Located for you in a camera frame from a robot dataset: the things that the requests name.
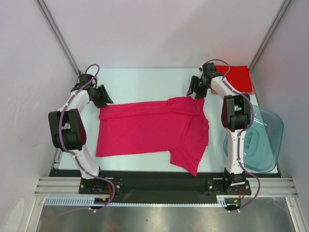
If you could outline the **magenta pink t shirt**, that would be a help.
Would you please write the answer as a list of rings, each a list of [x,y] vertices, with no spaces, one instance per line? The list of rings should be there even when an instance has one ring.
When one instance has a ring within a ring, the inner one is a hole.
[[[196,176],[209,144],[204,103],[176,97],[101,108],[96,156],[168,151],[171,164]]]

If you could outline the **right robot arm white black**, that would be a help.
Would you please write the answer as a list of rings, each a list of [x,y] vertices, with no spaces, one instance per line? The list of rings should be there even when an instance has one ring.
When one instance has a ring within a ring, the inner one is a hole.
[[[246,130],[254,120],[254,108],[248,94],[237,91],[227,80],[231,68],[219,73],[214,61],[227,62],[220,59],[211,59],[199,67],[200,76],[191,77],[187,96],[195,94],[195,98],[205,98],[209,89],[215,91],[223,100],[221,122],[226,129],[228,142],[228,161],[223,179],[218,191],[227,194],[238,192],[246,185],[246,173],[243,161],[244,139]]]

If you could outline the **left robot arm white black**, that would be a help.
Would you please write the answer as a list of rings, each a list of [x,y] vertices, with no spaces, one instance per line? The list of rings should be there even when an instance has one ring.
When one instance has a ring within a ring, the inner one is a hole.
[[[102,194],[107,190],[112,195],[113,183],[103,177],[103,171],[86,146],[87,135],[81,112],[90,102],[97,108],[113,104],[105,86],[98,86],[95,76],[83,73],[72,88],[68,101],[58,111],[48,114],[52,142],[77,164],[82,176],[80,194]]]

